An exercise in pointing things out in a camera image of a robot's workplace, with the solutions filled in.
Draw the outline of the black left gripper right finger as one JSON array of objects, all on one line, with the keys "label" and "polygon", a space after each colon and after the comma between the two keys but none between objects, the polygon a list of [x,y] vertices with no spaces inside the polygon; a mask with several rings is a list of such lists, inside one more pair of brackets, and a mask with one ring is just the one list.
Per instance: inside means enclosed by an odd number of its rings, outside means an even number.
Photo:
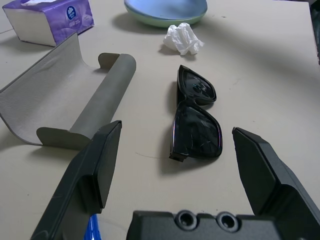
[{"label": "black left gripper right finger", "polygon": [[232,135],[253,213],[271,218],[284,240],[318,240],[320,210],[294,172],[259,135],[239,127]]}]

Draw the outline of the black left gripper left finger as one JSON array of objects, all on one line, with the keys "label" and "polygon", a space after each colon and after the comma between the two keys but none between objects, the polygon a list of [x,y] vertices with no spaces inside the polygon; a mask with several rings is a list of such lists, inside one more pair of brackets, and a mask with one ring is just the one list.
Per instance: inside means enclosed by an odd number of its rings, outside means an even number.
[{"label": "black left gripper left finger", "polygon": [[106,206],[122,129],[101,127],[70,162],[31,239],[82,240],[90,220]]}]

